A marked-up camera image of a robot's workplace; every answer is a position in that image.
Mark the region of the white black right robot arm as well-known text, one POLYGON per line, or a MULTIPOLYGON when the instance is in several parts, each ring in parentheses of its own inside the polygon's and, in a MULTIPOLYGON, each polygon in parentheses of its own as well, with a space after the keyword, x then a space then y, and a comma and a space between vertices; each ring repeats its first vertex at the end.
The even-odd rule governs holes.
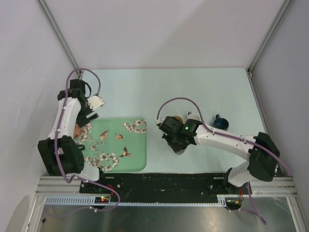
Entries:
POLYGON ((243 136, 210 127, 196 114, 190 114, 186 121, 175 116, 156 120, 174 153, 182 154, 189 145, 211 146, 243 158, 237 167, 229 168, 223 179, 223 188, 233 194, 244 184, 259 180, 271 182, 278 165, 280 152, 266 133, 257 136, 243 136))

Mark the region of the brown small cup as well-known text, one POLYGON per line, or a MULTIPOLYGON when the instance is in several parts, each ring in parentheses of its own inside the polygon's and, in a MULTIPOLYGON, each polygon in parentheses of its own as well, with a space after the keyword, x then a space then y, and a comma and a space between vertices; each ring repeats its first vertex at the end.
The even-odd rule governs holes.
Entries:
POLYGON ((182 150, 177 151, 176 154, 177 154, 177 155, 181 155, 181 154, 183 154, 185 151, 186 151, 186 149, 184 148, 184 149, 182 149, 182 150))

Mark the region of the pink cup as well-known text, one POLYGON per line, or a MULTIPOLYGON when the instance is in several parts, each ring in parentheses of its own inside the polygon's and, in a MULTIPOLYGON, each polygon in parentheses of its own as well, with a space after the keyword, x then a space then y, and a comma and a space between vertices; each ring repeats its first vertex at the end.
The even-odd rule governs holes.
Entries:
POLYGON ((83 134, 83 129, 79 127, 78 124, 75 124, 74 131, 73 131, 73 138, 76 139, 83 134))

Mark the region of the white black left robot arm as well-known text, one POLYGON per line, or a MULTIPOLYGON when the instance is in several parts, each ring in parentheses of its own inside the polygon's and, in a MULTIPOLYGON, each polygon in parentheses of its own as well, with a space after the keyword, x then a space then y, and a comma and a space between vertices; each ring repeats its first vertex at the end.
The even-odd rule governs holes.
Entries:
POLYGON ((89 105, 85 96, 85 87, 89 86, 83 80, 70 80, 68 97, 62 90, 57 96, 58 113, 54 126, 47 139, 38 142, 38 150, 50 176, 62 176, 56 155, 62 165, 65 176, 76 176, 91 181, 90 187, 97 193, 107 188, 106 179, 100 177, 100 170, 84 160, 84 145, 77 145, 78 128, 81 128, 98 118, 98 114, 89 105))

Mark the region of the dark blue mug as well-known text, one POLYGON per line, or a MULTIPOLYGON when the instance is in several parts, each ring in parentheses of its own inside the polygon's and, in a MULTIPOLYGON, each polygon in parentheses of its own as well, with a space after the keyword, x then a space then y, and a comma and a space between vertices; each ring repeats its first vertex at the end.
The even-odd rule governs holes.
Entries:
POLYGON ((222 118, 219 114, 217 114, 213 121, 213 126, 217 129, 227 131, 229 128, 229 122, 225 118, 222 118))

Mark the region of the light blue coffee mug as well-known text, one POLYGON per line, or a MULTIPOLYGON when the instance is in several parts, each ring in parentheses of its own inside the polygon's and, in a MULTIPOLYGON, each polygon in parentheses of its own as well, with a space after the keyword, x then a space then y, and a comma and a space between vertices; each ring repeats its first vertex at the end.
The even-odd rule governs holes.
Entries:
POLYGON ((193 120, 196 120, 196 121, 201 121, 200 115, 194 114, 192 112, 188 112, 187 119, 193 119, 193 120))

